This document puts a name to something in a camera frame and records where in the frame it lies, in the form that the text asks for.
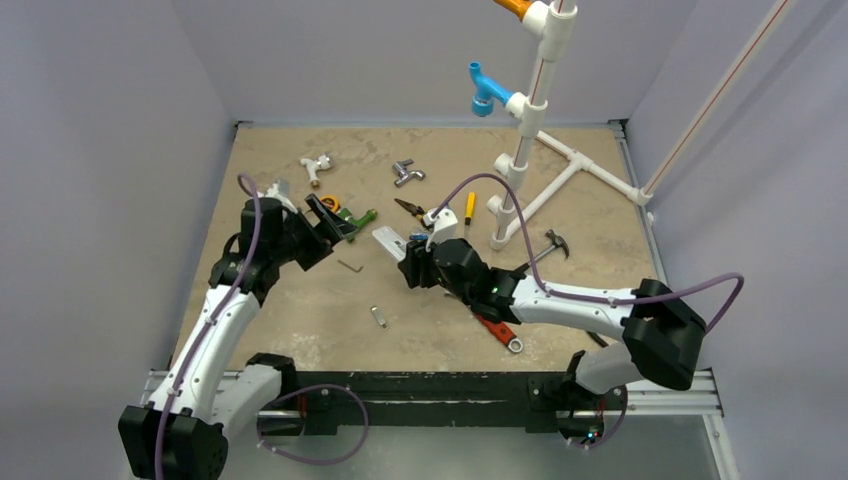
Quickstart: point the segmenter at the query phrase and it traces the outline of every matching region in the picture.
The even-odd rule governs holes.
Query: blue plastic tap
[[[485,117],[494,111],[495,103],[492,98],[496,98],[502,105],[506,105],[509,97],[515,93],[503,88],[490,77],[483,75],[480,62],[468,64],[468,71],[471,73],[471,81],[477,87],[477,92],[471,99],[471,111],[478,117]]]

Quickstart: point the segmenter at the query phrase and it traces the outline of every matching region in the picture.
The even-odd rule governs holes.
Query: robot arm
[[[452,238],[456,218],[445,212],[449,211],[430,216],[434,231],[426,243],[406,244],[398,268],[410,288],[440,285],[494,323],[551,323],[619,340],[572,358],[563,383],[576,384],[590,395],[642,379],[674,390],[689,389],[706,325],[682,300],[624,306],[551,296],[523,273],[486,265],[466,240]],[[555,291],[620,300],[671,293],[652,279],[642,280],[635,289],[545,284]]]
[[[168,378],[185,367],[185,376],[170,411],[163,412],[173,382],[163,382],[144,407],[128,406],[118,424],[124,450],[140,478],[153,478],[153,445],[161,415],[168,415],[163,467],[168,478],[216,478],[227,457],[228,439],[277,398],[282,389],[280,365],[249,365],[236,384],[223,393],[218,387],[224,370],[247,325],[256,317],[269,290],[279,280],[280,267],[295,261],[306,271],[333,252],[333,245],[355,227],[327,210],[315,195],[306,203],[318,217],[310,224],[287,198],[287,185],[275,183],[260,198],[259,238],[253,201],[241,213],[240,232],[230,237],[212,268],[203,310]],[[250,265],[244,260],[252,242]],[[231,251],[234,244],[237,251]],[[217,319],[211,312],[224,299],[239,272],[247,268],[238,291]],[[206,330],[199,345],[195,339]]]

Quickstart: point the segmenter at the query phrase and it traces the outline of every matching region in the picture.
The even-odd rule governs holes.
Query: tape measure
[[[342,208],[342,204],[339,202],[339,199],[333,195],[324,195],[321,197],[321,203],[323,203],[324,206],[329,208],[333,213],[338,213],[338,211]]]

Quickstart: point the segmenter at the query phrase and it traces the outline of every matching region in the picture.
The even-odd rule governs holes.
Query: hammer head
[[[568,243],[565,242],[564,238],[557,235],[554,229],[550,229],[545,232],[545,236],[551,239],[551,243],[555,247],[561,248],[565,252],[565,258],[568,258],[571,255],[571,252],[568,250]]]

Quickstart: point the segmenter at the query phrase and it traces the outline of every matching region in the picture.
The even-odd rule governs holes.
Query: hammer
[[[550,229],[545,232],[545,236],[551,239],[551,245],[548,248],[542,250],[540,254],[536,255],[536,257],[534,258],[536,262],[545,258],[549,253],[553,252],[557,248],[562,248],[562,250],[565,252],[566,259],[569,257],[569,255],[571,255],[571,251],[569,251],[568,244],[565,242],[565,239],[557,235],[557,233],[553,229]],[[523,264],[521,264],[520,267],[516,268],[513,271],[515,273],[524,273],[527,271],[528,268],[530,268],[530,262],[524,262]]]

